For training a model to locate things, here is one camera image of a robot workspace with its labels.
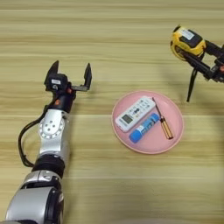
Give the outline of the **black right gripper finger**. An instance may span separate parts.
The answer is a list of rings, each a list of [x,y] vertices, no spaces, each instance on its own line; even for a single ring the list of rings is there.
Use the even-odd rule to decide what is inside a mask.
[[[215,57],[220,57],[224,53],[224,48],[219,47],[216,44],[206,41],[206,53]]]
[[[210,67],[206,65],[200,57],[189,52],[181,52],[180,55],[193,67],[192,76],[196,76],[197,72],[202,73],[206,78],[211,77]]]

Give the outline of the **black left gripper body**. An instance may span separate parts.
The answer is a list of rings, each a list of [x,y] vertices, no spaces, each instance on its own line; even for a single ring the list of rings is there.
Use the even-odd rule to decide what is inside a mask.
[[[88,86],[72,86],[71,84],[67,84],[61,87],[53,84],[52,86],[47,85],[45,90],[52,92],[52,101],[45,106],[45,110],[58,109],[69,113],[76,98],[76,92],[87,92]]]

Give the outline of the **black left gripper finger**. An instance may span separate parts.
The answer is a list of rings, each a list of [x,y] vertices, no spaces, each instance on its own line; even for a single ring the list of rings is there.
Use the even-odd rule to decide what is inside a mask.
[[[84,88],[86,91],[88,91],[90,89],[91,81],[92,81],[92,70],[91,70],[90,64],[87,64],[87,67],[84,73],[84,79],[85,79]]]
[[[50,69],[48,70],[48,74],[56,74],[58,72],[59,69],[59,62],[56,60],[50,67]]]

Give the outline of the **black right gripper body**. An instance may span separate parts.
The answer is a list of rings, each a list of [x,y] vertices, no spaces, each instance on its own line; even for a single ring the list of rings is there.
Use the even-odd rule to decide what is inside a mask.
[[[224,82],[224,55],[214,61],[214,65],[208,68],[206,79],[216,82]]]

